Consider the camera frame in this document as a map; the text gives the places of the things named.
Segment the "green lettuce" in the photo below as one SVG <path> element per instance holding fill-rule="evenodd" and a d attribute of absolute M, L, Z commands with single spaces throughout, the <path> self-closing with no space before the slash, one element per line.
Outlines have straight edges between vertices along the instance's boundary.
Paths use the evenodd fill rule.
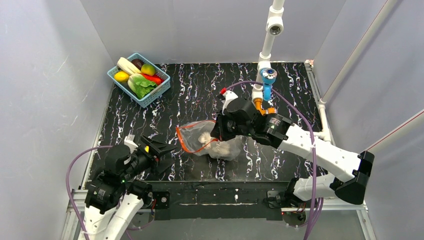
<path fill-rule="evenodd" d="M 154 82 L 147 80 L 140 73 L 130 75 L 127 84 L 140 100 L 157 87 Z"/>

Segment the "white toy dumpling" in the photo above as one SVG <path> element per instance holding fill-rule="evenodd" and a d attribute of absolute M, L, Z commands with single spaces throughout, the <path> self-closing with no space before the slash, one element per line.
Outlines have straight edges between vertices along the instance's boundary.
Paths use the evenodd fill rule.
<path fill-rule="evenodd" d="M 203 132 L 198 141 L 202 144 L 203 149 L 212 158 L 227 158 L 231 155 L 231 146 L 226 141 L 218 141 L 211 137 L 209 132 Z"/>

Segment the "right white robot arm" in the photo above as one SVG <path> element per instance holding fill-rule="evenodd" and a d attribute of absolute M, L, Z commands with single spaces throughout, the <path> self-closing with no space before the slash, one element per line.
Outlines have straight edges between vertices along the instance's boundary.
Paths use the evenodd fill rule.
<path fill-rule="evenodd" d="M 241 98 L 230 101 L 217 113 L 210 135 L 222 142 L 237 136 L 251 137 L 261 145 L 295 154 L 327 170 L 327 175 L 316 179 L 293 178 L 284 191 L 284 201 L 302 203 L 313 198 L 338 197 L 353 205 L 364 202 L 375 158 L 370 152 L 338 148 L 287 117 L 261 114 L 253 103 Z"/>

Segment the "green yellow mango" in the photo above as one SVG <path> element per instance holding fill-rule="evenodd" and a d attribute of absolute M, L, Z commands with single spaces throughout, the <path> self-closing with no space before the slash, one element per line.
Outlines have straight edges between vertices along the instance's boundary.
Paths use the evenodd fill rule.
<path fill-rule="evenodd" d="M 148 63 L 144 63 L 140 69 L 141 73 L 148 76 L 154 76 L 156 74 L 156 68 Z"/>

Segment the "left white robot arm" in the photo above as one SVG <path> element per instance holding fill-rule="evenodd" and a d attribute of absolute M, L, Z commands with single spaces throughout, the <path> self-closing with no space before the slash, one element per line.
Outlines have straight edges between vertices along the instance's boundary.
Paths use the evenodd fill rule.
<path fill-rule="evenodd" d="M 175 145 L 145 135 L 139 144 L 128 135 L 123 143 L 111 146 L 87 188 L 78 239 L 119 240 L 140 209 L 154 214 L 157 197 L 153 186 L 135 177 L 147 170 L 156 175 L 165 172 L 171 164 L 162 163 L 161 158 L 175 149 Z"/>

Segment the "clear zip bag orange zipper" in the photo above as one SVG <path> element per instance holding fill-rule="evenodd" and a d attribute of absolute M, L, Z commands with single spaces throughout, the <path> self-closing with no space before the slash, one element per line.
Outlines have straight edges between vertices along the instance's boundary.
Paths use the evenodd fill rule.
<path fill-rule="evenodd" d="M 190 123 L 177 127 L 176 134 L 183 150 L 187 153 L 194 154 L 196 156 L 208 155 L 207 152 L 202 147 L 202 144 L 198 141 L 198 138 L 203 132 L 208 132 L 211 135 L 211 131 L 214 126 L 215 126 L 214 120 L 202 120 L 202 121 L 190 122 Z M 224 158 L 216 158 L 216 159 L 232 161 L 241 153 L 243 149 L 243 141 L 240 136 L 237 136 L 236 138 L 233 138 L 228 141 L 220 141 L 220 142 L 227 142 L 230 144 L 230 147 L 231 147 L 230 156 L 224 157 Z"/>

